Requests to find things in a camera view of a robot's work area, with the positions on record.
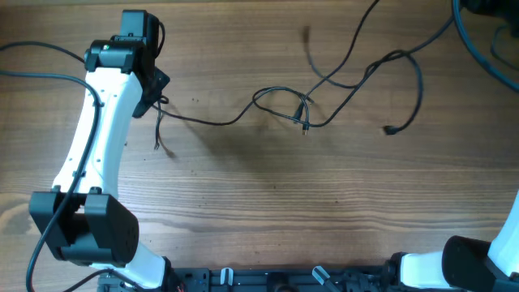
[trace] table surface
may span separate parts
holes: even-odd
[[[315,61],[330,72],[369,5],[3,7],[0,43],[48,41],[82,54],[92,40],[118,32],[122,9],[147,9],[166,29],[157,59],[171,77],[165,109],[226,121],[259,88],[308,90],[319,79],[308,66],[302,28],[311,26]],[[336,79],[358,81],[370,62],[427,39],[449,12],[441,1],[381,2]],[[498,23],[466,16],[485,52]],[[455,234],[492,240],[519,187],[519,98],[474,62],[454,27],[415,57],[424,74],[423,107],[394,136],[380,128],[402,124],[416,102],[414,70],[405,60],[383,65],[328,126],[308,136],[251,109],[228,127],[164,118],[163,147],[155,151],[157,112],[132,120],[119,194],[139,218],[141,240],[178,268],[380,264],[398,251],[440,250]],[[84,76],[76,60],[43,48],[2,52],[0,65]],[[64,81],[0,79],[0,290],[24,289],[39,237],[28,201],[32,191],[49,190],[65,161],[83,92]],[[347,92],[329,84],[318,89],[311,120],[324,121]],[[284,93],[263,103],[287,114],[298,105]],[[35,287],[63,290],[90,272],[54,260],[45,247]]]

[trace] wire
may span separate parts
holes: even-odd
[[[163,118],[162,112],[160,111],[161,104],[164,104],[164,105],[169,104],[169,98],[165,97],[165,96],[161,96],[161,98],[157,101],[157,108],[159,110],[157,111],[157,124],[155,125],[155,147],[153,147],[155,150],[158,150],[158,148],[161,146],[161,144],[159,143],[159,139],[161,138],[161,132],[160,132],[161,121]]]
[[[17,47],[17,46],[25,46],[25,45],[37,45],[37,46],[42,46],[42,47],[49,48],[49,49],[55,49],[57,51],[65,53],[65,54],[73,57],[74,59],[84,63],[83,58],[81,58],[80,56],[72,53],[71,51],[66,50],[66,49],[64,49],[62,47],[58,47],[57,45],[51,45],[51,44],[47,44],[47,43],[44,43],[44,42],[41,42],[41,41],[17,41],[17,42],[12,42],[10,44],[0,46],[0,51],[3,51],[5,49],[14,48],[14,47]]]
[[[416,76],[417,76],[418,94],[417,94],[416,105],[415,105],[415,107],[413,109],[412,114],[410,115],[410,117],[407,119],[407,121],[402,126],[400,126],[400,127],[395,127],[395,126],[385,126],[385,127],[383,127],[383,129],[384,129],[384,131],[385,131],[385,133],[387,135],[394,135],[394,134],[396,134],[399,131],[405,130],[414,121],[414,119],[416,118],[416,116],[417,116],[417,114],[418,114],[418,112],[420,110],[420,107],[421,107],[421,104],[422,104],[422,100],[423,100],[422,72],[420,70],[420,67],[419,67],[418,63],[411,56],[411,54],[413,54],[413,53],[423,49],[424,47],[426,47],[427,45],[432,43],[434,40],[436,40],[441,34],[443,34],[447,30],[447,28],[450,26],[450,24],[454,21],[454,18],[452,16],[447,20],[447,22],[445,22],[445,24],[437,32],[435,32],[435,34],[433,34],[431,37],[429,37],[422,44],[417,45],[414,48],[406,50],[406,51],[405,50],[401,50],[401,49],[394,50],[394,51],[390,52],[389,54],[386,54],[386,56],[384,56],[380,60],[370,64],[366,68],[366,70],[364,72],[363,78],[357,84],[355,84],[355,85],[344,85],[344,84],[335,83],[334,81],[330,82],[330,83],[332,83],[332,84],[334,84],[336,86],[343,87],[343,88],[348,88],[348,89],[353,89],[353,90],[350,92],[348,97],[335,109],[335,111],[330,115],[330,117],[326,121],[324,121],[322,123],[318,123],[318,124],[314,124],[314,123],[310,123],[309,122],[309,112],[308,112],[308,105],[306,103],[306,100],[309,100],[309,101],[311,101],[313,103],[313,100],[310,99],[309,95],[313,91],[315,91],[320,85],[322,85],[322,83],[324,81],[328,81],[329,82],[330,81],[330,77],[332,75],[334,75],[335,73],[337,73],[337,71],[339,71],[345,65],[346,61],[348,60],[348,58],[351,55],[351,52],[352,52],[352,50],[354,48],[355,41],[357,40],[358,34],[359,34],[359,32],[360,32],[360,30],[362,28],[362,25],[364,24],[364,21],[366,20],[367,16],[369,15],[369,13],[372,11],[372,9],[375,7],[375,5],[378,2],[379,2],[378,0],[375,0],[369,6],[369,8],[367,9],[366,13],[364,13],[364,16],[361,18],[361,21],[360,21],[357,29],[355,30],[355,34],[354,34],[354,37],[352,39],[352,43],[350,45],[348,53],[346,54],[346,56],[343,59],[343,61],[341,62],[341,64],[332,73],[330,73],[330,74],[328,74],[326,76],[323,76],[322,74],[319,73],[319,71],[316,69],[316,67],[313,66],[313,68],[315,68],[314,72],[319,77],[321,77],[322,80],[318,84],[316,84],[306,95],[302,95],[300,92],[297,92],[297,91],[295,91],[295,90],[293,90],[291,88],[283,88],[283,90],[286,90],[288,92],[292,92],[292,93],[298,95],[299,98],[301,99],[301,104],[300,104],[299,108],[296,110],[296,114],[294,116],[289,116],[287,114],[278,113],[278,112],[276,112],[276,111],[274,111],[272,109],[269,109],[269,108],[264,107],[264,106],[262,106],[262,105],[257,103],[257,101],[261,97],[263,97],[265,94],[267,94],[269,92],[272,92],[272,91],[280,90],[280,89],[276,89],[276,88],[263,88],[263,89],[260,89],[258,92],[255,92],[252,95],[252,102],[251,103],[254,104],[260,110],[264,110],[264,111],[266,111],[266,112],[268,112],[270,114],[276,115],[278,117],[286,118],[286,119],[289,119],[289,120],[291,120],[293,122],[302,124],[303,125],[303,133],[306,133],[306,130],[309,129],[310,127],[324,127],[324,126],[328,125],[336,117],[336,115],[342,110],[342,108],[344,108],[344,106],[350,101],[350,99],[354,96],[354,94],[371,77],[371,75],[373,73],[375,73],[375,71],[379,68],[380,65],[382,65],[382,64],[384,64],[386,62],[391,62],[391,61],[399,59],[399,58],[407,58],[411,62],[411,64],[413,65],[413,67],[415,69]],[[307,46],[308,40],[309,40],[309,30],[306,29],[306,31],[303,33],[303,42],[305,42],[307,57],[309,58],[309,62],[312,65],[313,61],[311,60],[311,56],[309,54],[309,49],[308,49],[308,46]],[[203,123],[203,124],[206,124],[206,125],[212,125],[212,126],[227,126],[227,125],[230,125],[230,124],[232,124],[234,122],[237,122],[243,116],[243,114],[247,110],[249,110],[249,108],[251,107],[251,103],[249,103],[245,107],[245,109],[234,120],[232,120],[230,122],[208,122],[208,121],[204,121],[204,120],[199,120],[197,118],[188,118],[188,117],[183,117],[181,115],[171,114],[171,113],[169,113],[167,111],[164,111],[162,109],[158,109],[156,106],[153,106],[153,108],[156,109],[156,110],[160,110],[163,114],[168,115],[168,116],[170,116],[172,118],[178,118],[178,119],[181,119],[181,120],[184,120],[184,121],[199,122],[199,123]],[[306,110],[305,121],[301,121],[300,120],[300,117],[302,115],[302,106]]]
[[[474,44],[470,40],[470,38],[467,34],[467,31],[465,30],[465,26],[463,26],[463,22],[461,20],[460,0],[453,0],[452,9],[453,9],[454,23],[456,24],[457,32],[460,35],[460,38],[463,41],[463,44],[465,45],[465,47],[467,48],[469,53],[472,55],[472,57],[474,57],[476,62],[478,62],[479,65],[483,69],[485,69],[486,72],[488,72],[488,74],[490,74],[492,77],[499,80],[502,84],[508,86],[510,89],[512,89],[515,92],[519,92],[519,84],[513,82],[510,78],[506,77],[501,72],[499,72],[474,47]]]
[[[111,274],[112,272],[113,272],[113,269],[111,269],[111,268],[105,268],[105,269],[102,269],[102,270],[97,270],[94,273],[91,273],[90,275],[86,276],[83,280],[75,283],[70,288],[64,290],[63,292],[72,292],[72,291],[80,288],[82,285],[84,285],[84,283],[92,280],[94,277],[99,276],[99,275],[104,274],[104,273]]]
[[[431,37],[429,37],[422,44],[415,46],[413,49],[407,50],[407,53],[413,54],[413,53],[416,53],[419,50],[425,48],[426,46],[428,46],[435,39],[437,39],[439,36],[441,36],[447,30],[447,28],[453,23],[453,21],[454,21],[454,18],[453,18],[453,16],[451,16],[447,20],[447,22],[445,22],[445,24],[437,32],[435,32],[435,34],[433,34]],[[310,64],[311,69],[320,78],[324,78],[325,76],[319,71],[319,69],[315,65],[314,59],[313,59],[313,57],[311,56],[311,53],[310,53],[310,27],[305,27],[305,29],[303,30],[303,44],[304,44],[305,53],[307,54],[307,60],[308,60],[308,63]],[[397,56],[394,56],[394,57],[388,59],[388,62],[389,61],[393,61],[393,60],[397,60],[397,59],[403,58],[403,57],[405,57],[404,54],[398,54]],[[351,88],[355,88],[357,86],[357,84],[355,84],[355,85],[341,84],[341,83],[333,81],[332,79],[329,79],[329,78],[327,79],[327,81],[330,84],[335,85],[335,86],[340,87],[340,88],[351,89]]]
[[[499,36],[500,32],[505,28],[508,28],[508,25],[500,26],[495,30],[494,37],[492,38],[492,45],[490,46],[490,52],[491,52],[492,56],[494,56],[494,58],[501,61],[504,65],[512,68],[513,70],[519,71],[518,66],[513,65],[511,62],[505,60],[503,57],[501,57],[501,55],[499,55],[499,53],[497,53],[497,50],[495,49],[495,44],[497,43],[497,37]]]
[[[164,28],[164,24],[162,22],[159,22],[159,26],[161,27],[161,31],[162,31],[162,39],[161,39],[161,44],[159,45],[159,47],[157,49],[157,57],[161,54],[162,46],[164,45],[164,41],[165,41],[165,28]]]

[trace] black plug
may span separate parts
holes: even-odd
[[[295,113],[294,113],[294,118],[296,118],[297,120],[301,120],[301,117],[302,117],[302,110],[304,109],[304,106],[302,105],[302,102],[299,103],[299,107],[298,109],[295,110]]]
[[[386,135],[395,135],[400,131],[398,127],[395,126],[383,126],[382,129]]]

